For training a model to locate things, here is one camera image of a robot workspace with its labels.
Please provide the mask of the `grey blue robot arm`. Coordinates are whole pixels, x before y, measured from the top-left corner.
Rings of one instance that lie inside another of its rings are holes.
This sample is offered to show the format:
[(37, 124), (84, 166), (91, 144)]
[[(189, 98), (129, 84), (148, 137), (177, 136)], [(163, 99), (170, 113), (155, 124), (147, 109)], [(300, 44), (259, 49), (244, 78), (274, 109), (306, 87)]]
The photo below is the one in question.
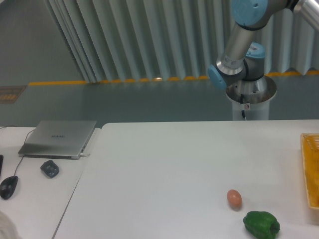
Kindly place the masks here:
[(303, 17), (314, 29), (319, 29), (319, 2), (317, 0), (233, 0), (232, 16), (235, 25), (232, 29), (224, 52), (216, 63), (208, 68), (212, 83), (226, 89), (239, 80), (257, 81), (264, 76), (261, 66), (264, 54), (251, 57), (249, 47), (258, 30), (264, 28), (271, 16), (284, 9)]

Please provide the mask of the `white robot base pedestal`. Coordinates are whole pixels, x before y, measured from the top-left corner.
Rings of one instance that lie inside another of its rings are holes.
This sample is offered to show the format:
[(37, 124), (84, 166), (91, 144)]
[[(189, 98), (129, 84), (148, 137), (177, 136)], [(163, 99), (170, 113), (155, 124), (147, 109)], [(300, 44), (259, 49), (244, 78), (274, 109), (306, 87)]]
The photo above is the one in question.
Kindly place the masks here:
[(226, 88), (227, 98), (232, 104), (233, 120), (268, 120), (270, 102), (277, 86), (270, 77), (256, 81), (240, 80)]

